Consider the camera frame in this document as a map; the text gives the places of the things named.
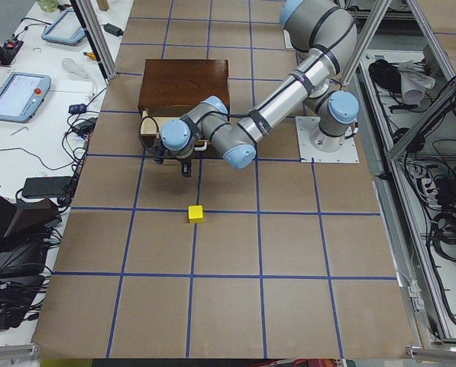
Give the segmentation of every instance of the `blue tape line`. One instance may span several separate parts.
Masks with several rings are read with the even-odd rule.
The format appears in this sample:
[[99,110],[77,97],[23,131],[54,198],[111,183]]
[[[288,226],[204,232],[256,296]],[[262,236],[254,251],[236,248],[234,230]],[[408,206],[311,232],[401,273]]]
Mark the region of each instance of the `blue tape line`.
[[380,213],[323,212],[322,216],[380,216]]
[[270,47],[249,47],[249,46],[215,46],[213,44],[207,46],[204,44],[155,44],[153,42],[123,42],[128,46],[163,46],[163,47],[197,47],[197,48],[231,48],[234,50],[266,50],[266,51],[285,51],[285,48],[270,48]]
[[279,23],[275,23],[272,21],[234,21],[234,20],[223,20],[223,19],[211,19],[211,15],[209,14],[209,19],[187,19],[187,18],[155,18],[155,17],[129,17],[129,19],[144,19],[144,20],[155,20],[155,21],[166,21],[166,20],[172,20],[172,21],[213,21],[216,23],[245,23],[245,24],[274,24],[274,25],[279,25]]
[[205,51],[205,58],[209,59],[209,44],[211,43],[211,24],[212,24],[212,0],[209,2],[209,20],[207,25],[207,50]]
[[108,338],[108,344],[107,344],[107,352],[105,354],[106,358],[110,358],[111,356],[111,350],[112,350],[112,343],[114,341],[114,332],[115,332],[115,323],[117,321],[117,316],[118,316],[118,310],[119,310],[119,302],[121,299],[121,292],[122,292],[122,282],[124,280],[124,272],[126,269],[126,261],[128,260],[128,251],[129,251],[129,245],[131,243],[131,234],[133,231],[133,225],[134,225],[134,216],[136,214],[136,205],[137,205],[137,199],[139,197],[139,193],[141,190],[141,178],[143,177],[143,168],[144,168],[144,157],[141,159],[141,165],[139,168],[139,173],[137,176],[137,183],[136,183],[136,192],[134,194],[134,203],[133,203],[133,208],[132,208],[132,213],[131,213],[131,221],[129,222],[129,230],[128,230],[128,237],[126,239],[126,246],[124,250],[124,255],[122,257],[122,265],[121,265],[121,275],[119,277],[119,285],[118,285],[118,291],[115,296],[115,305],[114,305],[114,313],[112,314],[112,324],[111,324],[111,330],[109,333],[109,338]]
[[101,109],[101,113],[137,113],[139,115],[138,111],[131,111],[131,110],[125,110],[125,111],[119,111],[118,109]]
[[300,163],[300,159],[298,158],[258,158],[260,162],[293,162],[293,163]]
[[170,0],[170,12],[168,13],[167,29],[165,30],[165,38],[163,39],[163,49],[161,51],[161,59],[165,58],[165,49],[167,48],[168,31],[170,30],[170,22],[172,21],[173,0]]
[[132,75],[132,76],[143,76],[143,74],[140,74],[140,73],[129,73],[127,71],[118,71],[118,74],[121,74],[121,75]]
[[333,277],[334,281],[396,281],[397,277]]
[[[202,182],[202,159],[199,160],[199,174],[197,176],[197,197],[196,205],[200,202],[200,188]],[[189,358],[190,355],[190,332],[192,329],[192,298],[194,293],[194,272],[196,266],[196,245],[197,245],[197,224],[194,225],[194,233],[192,237],[192,257],[190,260],[190,281],[189,281],[189,308],[187,310],[187,336],[186,336],[186,347],[185,357]]]
[[456,36],[455,32],[433,32],[433,34],[450,34]]
[[280,274],[181,274],[181,273],[137,273],[120,271],[54,271],[55,275],[81,277],[131,277],[131,278],[211,278],[211,279],[302,279],[333,281],[397,281],[397,277],[359,277],[327,275],[280,275]]
[[[133,208],[114,208],[109,206],[73,206],[73,210],[109,210],[109,211],[131,211]],[[167,208],[134,208],[137,212],[163,212],[163,213],[186,213],[187,209]],[[289,212],[276,210],[227,210],[227,209],[204,209],[205,213],[212,214],[261,214],[264,216],[380,216],[379,213],[318,213],[318,212]]]
[[[251,60],[251,101],[255,106],[255,85],[254,85],[254,57],[253,57],[253,29],[251,26],[251,2],[248,2],[248,14],[250,18],[250,60]],[[265,320],[265,292],[264,292],[264,260],[261,237],[261,222],[260,222],[260,177],[258,174],[258,154],[255,156],[255,187],[257,194],[257,235],[258,235],[258,268],[260,270],[260,315],[261,315],[261,337],[264,349],[264,358],[268,356],[267,348],[267,325]]]
[[87,153],[87,157],[105,157],[105,158],[142,158],[143,155],[139,155],[139,154],[100,154],[100,153]]
[[124,211],[130,212],[132,208],[109,208],[107,206],[72,206],[72,210],[109,210],[109,211]]
[[86,277],[120,277],[121,272],[109,273],[107,271],[53,271],[53,275],[79,275]]
[[322,249],[323,249],[323,252],[325,255],[325,266],[326,266],[326,272],[328,274],[329,297],[331,299],[333,320],[335,322],[336,340],[338,342],[338,351],[340,353],[340,358],[344,358],[343,345],[341,344],[340,326],[338,324],[338,314],[336,311],[335,293],[333,292],[333,284],[331,282],[331,269],[329,266],[328,249],[326,248],[325,229],[324,229],[323,222],[322,222],[321,203],[319,201],[318,180],[316,178],[314,158],[312,159],[312,162],[311,162],[311,171],[312,171],[312,179],[314,181],[316,206],[318,208],[319,230],[321,231]]

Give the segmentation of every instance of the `table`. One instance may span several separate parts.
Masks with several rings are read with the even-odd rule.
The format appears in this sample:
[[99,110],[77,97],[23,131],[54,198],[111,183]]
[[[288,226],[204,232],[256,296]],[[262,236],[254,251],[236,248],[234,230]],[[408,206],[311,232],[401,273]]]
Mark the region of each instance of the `table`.
[[[97,11],[101,23],[112,23],[124,28],[132,0],[117,0],[111,3],[109,11]],[[58,12],[44,13],[39,6],[34,5],[28,17],[43,21],[53,21]],[[23,30],[24,26],[33,21],[23,21],[16,33]],[[15,62],[9,67],[0,67],[0,86],[12,71],[26,73],[42,73],[52,78],[51,88],[43,104],[37,110],[36,115],[25,125],[0,122],[0,148],[13,148],[20,146],[42,157],[50,167],[59,167],[69,163],[70,159],[61,148],[61,138],[68,129],[66,118],[68,106],[76,103],[87,103],[92,93],[97,93],[105,87],[99,68],[82,55],[84,51],[90,51],[87,40],[76,47],[67,47],[59,44],[49,44],[40,38],[42,27],[29,27],[20,39],[24,40],[24,46],[19,51]],[[105,38],[111,49],[113,57],[117,55],[120,38],[105,34]],[[70,57],[82,66],[91,75],[91,80],[81,80],[73,74],[69,74],[61,67],[61,60]],[[90,106],[91,110],[100,110],[103,94],[100,95]],[[83,145],[83,140],[71,138],[73,147]],[[71,174],[71,168],[66,167],[59,171],[49,171],[42,167],[36,158],[23,154],[21,151],[0,153],[0,195],[13,198],[15,192],[20,189],[26,177],[44,175],[67,175]],[[67,221],[67,213],[63,215],[63,223],[57,227],[63,232]],[[57,256],[57,249],[48,252],[47,265],[53,267]],[[36,327],[36,321],[22,323],[17,329],[0,333],[0,346],[21,345],[31,341]]]
[[228,60],[232,113],[296,65],[281,2],[196,4],[133,4],[33,341],[44,358],[403,356],[414,339],[359,142],[359,164],[302,164],[300,106],[242,171],[207,154],[186,179],[143,154],[146,58]]

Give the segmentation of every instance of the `small electronic device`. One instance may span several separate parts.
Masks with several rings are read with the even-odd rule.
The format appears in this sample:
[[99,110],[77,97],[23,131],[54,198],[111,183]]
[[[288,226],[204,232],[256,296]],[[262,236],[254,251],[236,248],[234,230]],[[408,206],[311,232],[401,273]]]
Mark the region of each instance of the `small electronic device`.
[[50,89],[48,75],[11,73],[0,89],[0,120],[27,122]]
[[59,197],[66,191],[71,179],[71,176],[26,178],[22,196],[27,199]]
[[0,65],[10,65],[23,44],[23,41],[15,39],[4,42],[4,46],[0,46]]
[[77,45],[85,37],[85,31],[72,9],[64,10],[60,16],[44,29],[41,38],[55,44]]

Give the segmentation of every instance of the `power adapter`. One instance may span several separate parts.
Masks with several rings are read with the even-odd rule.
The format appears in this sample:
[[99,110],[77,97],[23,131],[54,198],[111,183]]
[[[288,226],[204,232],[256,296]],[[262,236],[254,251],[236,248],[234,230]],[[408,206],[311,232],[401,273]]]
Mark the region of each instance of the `power adapter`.
[[84,122],[80,122],[79,124],[72,126],[72,132],[74,132],[78,136],[90,134],[91,132],[93,132],[96,122],[97,118],[91,117],[90,119],[87,119]]
[[116,27],[113,24],[107,23],[104,25],[104,31],[107,33],[113,34],[116,37],[122,36],[124,34],[124,31],[120,29],[119,27]]

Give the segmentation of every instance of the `yellow item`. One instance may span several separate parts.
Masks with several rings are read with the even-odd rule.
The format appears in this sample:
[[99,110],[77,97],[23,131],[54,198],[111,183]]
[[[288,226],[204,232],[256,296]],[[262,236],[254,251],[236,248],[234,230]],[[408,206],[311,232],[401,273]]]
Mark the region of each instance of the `yellow item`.
[[202,223],[204,222],[204,208],[202,205],[189,206],[189,223]]
[[87,56],[90,60],[96,61],[97,58],[95,57],[95,54],[93,52],[84,52],[83,53],[85,56]]
[[41,367],[91,367],[92,359],[43,359]]

